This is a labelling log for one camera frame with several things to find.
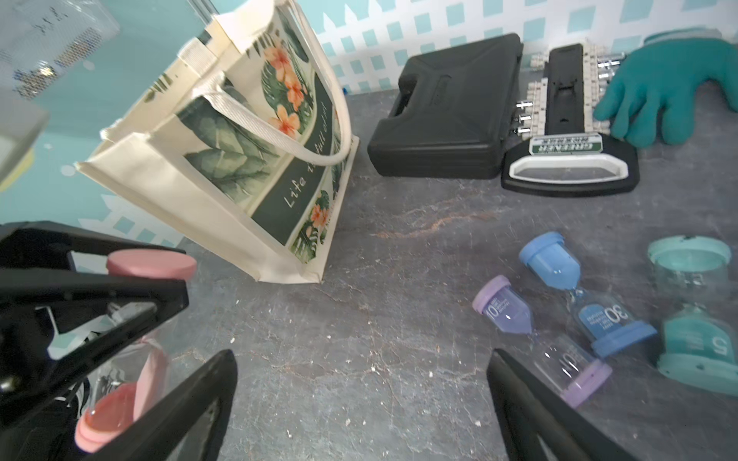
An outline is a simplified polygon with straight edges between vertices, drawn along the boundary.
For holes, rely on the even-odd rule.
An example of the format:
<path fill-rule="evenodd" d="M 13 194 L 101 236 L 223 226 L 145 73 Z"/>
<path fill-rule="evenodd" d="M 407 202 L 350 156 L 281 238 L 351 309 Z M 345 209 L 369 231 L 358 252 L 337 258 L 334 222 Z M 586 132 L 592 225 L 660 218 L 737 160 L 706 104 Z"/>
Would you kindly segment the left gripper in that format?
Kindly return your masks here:
<path fill-rule="evenodd" d="M 54 409 L 107 360 L 188 306 L 189 257 L 52 222 L 1 228 L 1 457 L 23 457 L 35 430 L 40 452 L 55 451 L 71 416 Z M 114 305 L 153 310 L 61 358 L 59 333 L 99 320 Z"/>

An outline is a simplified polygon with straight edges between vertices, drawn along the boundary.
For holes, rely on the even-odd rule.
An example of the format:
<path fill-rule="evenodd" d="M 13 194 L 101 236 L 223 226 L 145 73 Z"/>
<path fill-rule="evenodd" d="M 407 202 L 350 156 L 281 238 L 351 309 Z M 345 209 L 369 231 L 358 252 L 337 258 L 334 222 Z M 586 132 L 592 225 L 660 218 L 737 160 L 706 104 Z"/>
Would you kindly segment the blue hourglass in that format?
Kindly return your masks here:
<path fill-rule="evenodd" d="M 617 355 L 657 335 L 653 325 L 630 312 L 618 297 L 582 287 L 582 267 L 562 234 L 536 236 L 519 259 L 543 284 L 566 294 L 567 310 L 597 357 Z"/>

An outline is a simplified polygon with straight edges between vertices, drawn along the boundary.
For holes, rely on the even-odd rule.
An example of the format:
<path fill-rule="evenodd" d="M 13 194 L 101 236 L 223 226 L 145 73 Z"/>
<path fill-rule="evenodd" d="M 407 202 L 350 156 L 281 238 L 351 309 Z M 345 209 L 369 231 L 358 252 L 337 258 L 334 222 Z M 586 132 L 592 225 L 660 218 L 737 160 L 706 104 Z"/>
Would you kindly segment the cream canvas tote bag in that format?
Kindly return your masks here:
<path fill-rule="evenodd" d="M 324 276 L 359 139 L 294 1 L 216 15 L 80 173 L 259 282 Z"/>

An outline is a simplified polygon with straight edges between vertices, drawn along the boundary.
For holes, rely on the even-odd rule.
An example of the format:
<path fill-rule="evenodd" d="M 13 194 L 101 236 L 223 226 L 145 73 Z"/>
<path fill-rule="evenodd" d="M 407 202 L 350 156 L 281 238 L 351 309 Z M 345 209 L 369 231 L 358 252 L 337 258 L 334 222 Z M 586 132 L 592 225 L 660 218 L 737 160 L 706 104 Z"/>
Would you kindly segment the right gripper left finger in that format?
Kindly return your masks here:
<path fill-rule="evenodd" d="M 217 353 L 169 390 L 169 357 L 149 352 L 131 380 L 117 370 L 98 380 L 97 398 L 85 412 L 88 460 L 215 460 L 230 421 L 238 363 Z"/>

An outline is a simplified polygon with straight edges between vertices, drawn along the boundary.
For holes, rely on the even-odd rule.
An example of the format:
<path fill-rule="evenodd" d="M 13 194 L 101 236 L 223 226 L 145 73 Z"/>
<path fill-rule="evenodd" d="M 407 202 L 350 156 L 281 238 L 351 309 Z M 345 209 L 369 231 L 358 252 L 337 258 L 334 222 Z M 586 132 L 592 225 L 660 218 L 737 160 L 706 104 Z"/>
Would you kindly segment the purple hourglass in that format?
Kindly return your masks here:
<path fill-rule="evenodd" d="M 569 335 L 537 330 L 529 303 L 504 276 L 485 284 L 472 307 L 501 332 L 528 342 L 524 364 L 570 407 L 582 405 L 612 375 L 612 368 L 605 361 L 588 353 Z"/>

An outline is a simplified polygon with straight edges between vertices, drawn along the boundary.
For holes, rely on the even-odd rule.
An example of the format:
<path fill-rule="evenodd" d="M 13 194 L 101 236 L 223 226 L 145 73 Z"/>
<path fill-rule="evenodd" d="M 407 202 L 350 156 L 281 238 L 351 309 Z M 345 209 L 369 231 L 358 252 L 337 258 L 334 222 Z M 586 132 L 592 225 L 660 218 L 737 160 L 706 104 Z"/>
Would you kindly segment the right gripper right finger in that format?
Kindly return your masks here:
<path fill-rule="evenodd" d="M 504 350 L 493 351 L 486 378 L 508 459 L 634 459 Z"/>

